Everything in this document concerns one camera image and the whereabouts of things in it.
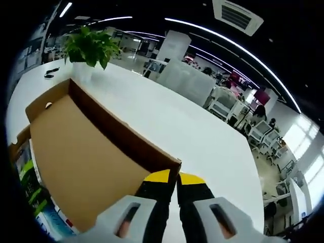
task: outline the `cardboard box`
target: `cardboard box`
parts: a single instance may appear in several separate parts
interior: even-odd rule
[[[135,194],[151,172],[180,162],[144,139],[101,106],[71,79],[35,99],[27,108],[30,126],[9,147],[31,138],[46,188],[80,231],[125,195]]]

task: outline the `potted plant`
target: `potted plant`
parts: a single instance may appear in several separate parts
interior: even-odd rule
[[[110,58],[120,52],[106,31],[90,31],[81,27],[80,33],[69,34],[65,42],[65,62],[69,57],[73,63],[72,76],[79,82],[88,82],[97,62],[103,69]]]

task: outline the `ceiling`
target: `ceiling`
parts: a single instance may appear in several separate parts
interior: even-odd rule
[[[277,80],[245,52],[218,36],[192,26],[166,21],[165,17],[203,26],[228,37],[265,63],[290,91],[302,112],[318,123],[323,131],[324,78],[320,75],[320,70],[324,63],[322,61],[324,35],[320,35],[320,23],[322,22],[320,9],[323,9],[320,6],[306,0],[285,1],[284,4],[282,1],[274,0],[232,0],[231,2],[252,11],[264,20],[256,33],[248,36],[216,20],[212,0],[197,0],[191,3],[188,0],[69,2],[73,2],[71,8],[62,18],[59,18],[58,15],[67,3],[62,2],[58,10],[59,14],[53,21],[49,33],[58,35],[97,20],[133,16],[132,19],[106,21],[93,24],[91,27],[113,26],[121,30],[163,36],[170,29],[187,33],[192,39],[191,45],[224,60],[258,85],[277,90],[282,100],[297,111],[296,106]],[[76,16],[89,16],[90,19],[75,20]],[[212,59],[211,56],[197,49],[189,48],[188,51]]]

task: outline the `office desk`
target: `office desk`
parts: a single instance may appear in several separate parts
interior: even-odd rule
[[[51,80],[49,69],[60,67]],[[57,60],[24,74],[6,117],[8,143],[28,124],[25,108],[71,75],[72,65]],[[263,232],[263,200],[248,142],[235,129],[181,95],[119,66],[97,65],[91,82],[81,86],[143,137],[182,161],[181,170],[202,177],[215,197],[223,196],[252,218]],[[165,242],[185,242],[173,195]]]

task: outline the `ceiling air conditioner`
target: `ceiling air conditioner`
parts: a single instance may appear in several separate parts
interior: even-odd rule
[[[213,0],[215,18],[252,36],[263,19],[240,5],[226,0]]]

